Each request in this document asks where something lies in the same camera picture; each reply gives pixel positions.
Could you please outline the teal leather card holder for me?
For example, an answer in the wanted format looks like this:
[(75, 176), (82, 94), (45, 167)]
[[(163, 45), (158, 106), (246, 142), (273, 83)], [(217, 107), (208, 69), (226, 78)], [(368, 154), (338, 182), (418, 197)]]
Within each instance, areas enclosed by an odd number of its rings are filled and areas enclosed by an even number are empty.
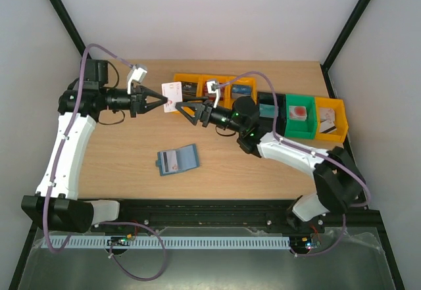
[(180, 147), (177, 149), (168, 149), (164, 151), (169, 151), (169, 150), (177, 151), (179, 170), (175, 173), (164, 174), (162, 172), (162, 166), (161, 166), (161, 152), (162, 151), (159, 151), (157, 153), (157, 160), (155, 162), (155, 166), (159, 169), (160, 176), (169, 176), (172, 174), (179, 174), (179, 173), (187, 172), (188, 170), (192, 170), (192, 169), (200, 167), (199, 155), (197, 152), (196, 144), (190, 144), (190, 145), (186, 145), (184, 147)]

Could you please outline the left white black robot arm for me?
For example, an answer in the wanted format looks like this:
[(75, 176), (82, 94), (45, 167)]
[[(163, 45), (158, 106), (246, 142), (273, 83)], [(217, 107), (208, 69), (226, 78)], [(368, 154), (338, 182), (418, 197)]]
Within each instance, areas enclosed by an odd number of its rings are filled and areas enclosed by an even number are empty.
[(167, 102), (163, 95), (142, 86), (147, 68), (131, 66), (127, 87), (108, 87), (105, 60), (88, 59), (83, 85), (74, 80), (59, 98), (57, 137), (44, 176), (34, 195), (26, 195), (21, 208), (40, 229), (85, 233), (91, 226), (118, 218), (114, 200), (81, 201), (80, 172), (87, 144), (104, 110), (128, 112), (132, 118)]

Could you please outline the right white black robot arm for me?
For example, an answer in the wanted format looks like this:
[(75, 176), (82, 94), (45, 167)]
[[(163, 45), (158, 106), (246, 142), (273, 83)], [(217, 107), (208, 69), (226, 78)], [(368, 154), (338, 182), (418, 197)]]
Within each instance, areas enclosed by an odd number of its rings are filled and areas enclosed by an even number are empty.
[(312, 178), (316, 191), (298, 197), (285, 213), (293, 231), (303, 231), (323, 214), (346, 214), (363, 192), (362, 175), (345, 149), (318, 149), (276, 135), (260, 125), (259, 107), (250, 97), (240, 97), (231, 109), (202, 101), (177, 102), (176, 110), (193, 125), (213, 124), (237, 133), (243, 152), (281, 162)]

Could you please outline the white pink credit card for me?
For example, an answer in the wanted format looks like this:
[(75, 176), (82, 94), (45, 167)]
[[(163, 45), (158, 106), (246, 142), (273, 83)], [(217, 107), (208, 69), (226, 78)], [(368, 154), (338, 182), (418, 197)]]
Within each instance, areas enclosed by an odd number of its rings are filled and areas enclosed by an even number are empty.
[(319, 133), (329, 134), (329, 133), (335, 132), (336, 130), (337, 128), (336, 128), (335, 122), (331, 120), (321, 121), (320, 127), (319, 127)]
[(164, 112), (175, 112), (176, 103), (182, 102), (182, 83), (181, 82), (168, 82), (161, 84), (162, 95), (167, 98), (164, 104)]

